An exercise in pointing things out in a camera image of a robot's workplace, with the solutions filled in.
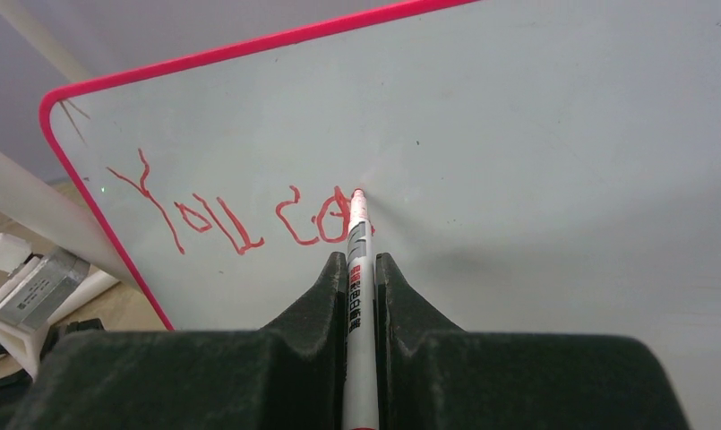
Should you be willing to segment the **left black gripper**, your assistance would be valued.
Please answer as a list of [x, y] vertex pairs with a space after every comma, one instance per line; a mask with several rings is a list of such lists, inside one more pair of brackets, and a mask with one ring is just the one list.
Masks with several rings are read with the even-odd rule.
[[[104, 331], [99, 318], [60, 324], [49, 329], [39, 357], [46, 357], [66, 335], [79, 331]], [[0, 378], [0, 429], [5, 429], [32, 384], [32, 377], [21, 369]]]

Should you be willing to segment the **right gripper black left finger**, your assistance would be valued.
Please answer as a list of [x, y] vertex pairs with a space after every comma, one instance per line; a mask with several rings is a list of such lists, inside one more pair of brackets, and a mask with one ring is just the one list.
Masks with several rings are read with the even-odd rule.
[[336, 429], [346, 259], [255, 331], [66, 335], [12, 429]]

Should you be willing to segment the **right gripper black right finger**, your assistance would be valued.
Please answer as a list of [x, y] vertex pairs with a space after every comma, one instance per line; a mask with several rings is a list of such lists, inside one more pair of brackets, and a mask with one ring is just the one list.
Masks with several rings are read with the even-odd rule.
[[686, 429], [656, 356], [614, 335], [465, 331], [376, 259], [386, 429]]

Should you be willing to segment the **white red marker pen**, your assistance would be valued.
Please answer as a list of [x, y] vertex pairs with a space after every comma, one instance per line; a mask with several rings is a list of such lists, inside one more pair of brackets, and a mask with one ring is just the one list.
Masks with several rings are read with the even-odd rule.
[[347, 349], [341, 427], [378, 429], [372, 225], [361, 189], [356, 189], [350, 200], [347, 260]]

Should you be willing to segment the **pink framed whiteboard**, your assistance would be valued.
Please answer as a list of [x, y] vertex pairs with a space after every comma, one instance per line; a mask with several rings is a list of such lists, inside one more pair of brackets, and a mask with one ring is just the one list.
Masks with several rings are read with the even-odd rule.
[[347, 248], [470, 331], [647, 344], [721, 429], [721, 1], [415, 1], [53, 90], [167, 327], [262, 327]]

